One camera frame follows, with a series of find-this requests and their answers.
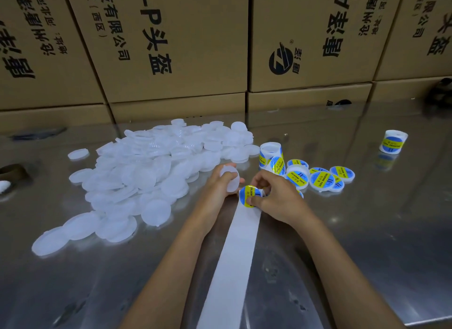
circular logo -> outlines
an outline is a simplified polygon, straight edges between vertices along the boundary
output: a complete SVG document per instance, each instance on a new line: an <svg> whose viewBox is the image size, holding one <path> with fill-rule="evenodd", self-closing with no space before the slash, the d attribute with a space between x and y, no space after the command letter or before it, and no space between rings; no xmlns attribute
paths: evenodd
<svg viewBox="0 0 452 329"><path fill-rule="evenodd" d="M287 73L292 67L293 54L289 48L279 43L279 48L270 55L268 66L273 74L281 75Z"/></svg>

forearm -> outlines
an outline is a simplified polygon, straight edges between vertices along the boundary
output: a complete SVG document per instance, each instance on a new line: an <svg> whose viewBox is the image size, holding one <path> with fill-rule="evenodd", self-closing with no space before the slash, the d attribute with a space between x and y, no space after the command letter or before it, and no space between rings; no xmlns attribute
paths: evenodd
<svg viewBox="0 0 452 329"><path fill-rule="evenodd" d="M204 228L190 216L152 277L125 316L120 329L178 329Z"/></svg>
<svg viewBox="0 0 452 329"><path fill-rule="evenodd" d="M331 231L308 210L293 225L320 275L338 329L404 328Z"/></svg>

pile of white lids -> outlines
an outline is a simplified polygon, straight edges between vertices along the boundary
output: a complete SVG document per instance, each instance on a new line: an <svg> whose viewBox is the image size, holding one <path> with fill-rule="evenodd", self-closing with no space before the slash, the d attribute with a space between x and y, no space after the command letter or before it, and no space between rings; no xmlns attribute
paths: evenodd
<svg viewBox="0 0 452 329"><path fill-rule="evenodd" d="M199 172L211 171L221 159L244 163L259 154L253 134L242 122L231 127L220 121L187 126L183 119L174 119L171 125L126 130L124 135L96 150L95 168L69 177L86 190L93 211L43 233L32 246L36 255L48 255L69 240L93 233L113 243L123 241L137 229L134 216L138 215L148 225L161 226L170 218L171 205L188 193L188 183ZM87 149L78 149L68 157L78 160L88 155Z"/></svg>

person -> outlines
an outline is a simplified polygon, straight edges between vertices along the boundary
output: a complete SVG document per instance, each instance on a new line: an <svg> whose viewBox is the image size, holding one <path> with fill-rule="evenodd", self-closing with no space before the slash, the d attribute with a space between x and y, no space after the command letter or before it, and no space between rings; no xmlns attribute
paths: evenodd
<svg viewBox="0 0 452 329"><path fill-rule="evenodd" d="M224 199L235 193L228 193L226 187L237 174L226 172L220 177L222 167L213 170L193 212L127 312L120 329L180 328L202 241L212 229ZM292 183L262 170L251 185L264 189L268 196L250 197L247 202L290 225L304 240L338 329L405 328Z"/></svg>

stainless steel tabletop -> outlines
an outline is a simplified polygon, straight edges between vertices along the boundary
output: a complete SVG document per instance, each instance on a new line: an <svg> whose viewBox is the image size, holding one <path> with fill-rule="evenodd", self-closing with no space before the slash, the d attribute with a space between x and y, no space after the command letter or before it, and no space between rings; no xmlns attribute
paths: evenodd
<svg viewBox="0 0 452 329"><path fill-rule="evenodd" d="M186 119L189 124L244 115ZM310 166L345 165L355 181L325 197L305 199L354 262L404 321L452 318L452 120L424 115L414 101L368 107L312 107L247 116L255 144L278 141L286 159ZM0 196L0 328L106 328L118 326L189 215L209 173L190 184L173 205L169 223L147 227L138 218L133 237L106 244L94 235L38 258L31 244L45 230L90 210L85 191L69 175L93 167L95 149L125 129L161 122L72 127L56 137L13 142L0 137L0 166L22 163L31 180ZM409 134L395 160L380 155L388 129ZM88 148L71 162L67 154ZM250 180L257 159L239 166ZM195 269L183 327L195 328L226 239L237 200L229 198L207 235ZM242 328L330 328L331 313L302 240L263 214L259 225Z"/></svg>

